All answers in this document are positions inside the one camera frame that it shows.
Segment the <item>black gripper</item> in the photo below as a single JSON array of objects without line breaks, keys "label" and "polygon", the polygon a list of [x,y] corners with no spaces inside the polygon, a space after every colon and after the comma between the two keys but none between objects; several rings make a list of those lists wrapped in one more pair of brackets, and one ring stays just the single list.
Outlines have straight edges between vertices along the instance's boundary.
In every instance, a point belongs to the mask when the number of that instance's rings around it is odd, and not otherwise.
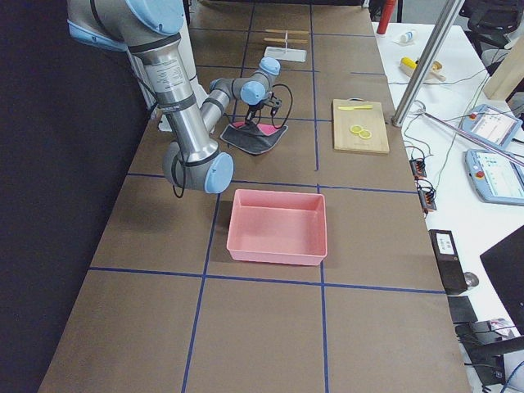
[{"label": "black gripper", "polygon": [[274,122],[274,119],[281,107],[282,100],[276,97],[274,93],[270,93],[268,97],[262,99],[260,102],[248,105],[244,122],[245,124],[257,125],[260,122],[261,114],[264,108],[269,109],[269,117],[271,121]]}]

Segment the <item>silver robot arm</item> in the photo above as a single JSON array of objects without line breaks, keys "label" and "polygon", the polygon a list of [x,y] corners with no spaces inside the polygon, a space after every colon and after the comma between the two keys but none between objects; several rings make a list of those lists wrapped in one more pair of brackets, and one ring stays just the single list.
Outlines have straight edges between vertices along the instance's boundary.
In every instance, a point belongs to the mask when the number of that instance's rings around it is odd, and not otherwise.
[{"label": "silver robot arm", "polygon": [[209,96],[197,101],[179,52],[188,35],[180,1],[69,1],[70,35],[77,41],[138,57],[159,109],[176,137],[163,170],[173,187],[221,193],[233,178],[233,158],[219,149],[210,132],[232,100],[262,102],[280,73],[279,62],[263,57],[248,78],[217,79]]}]

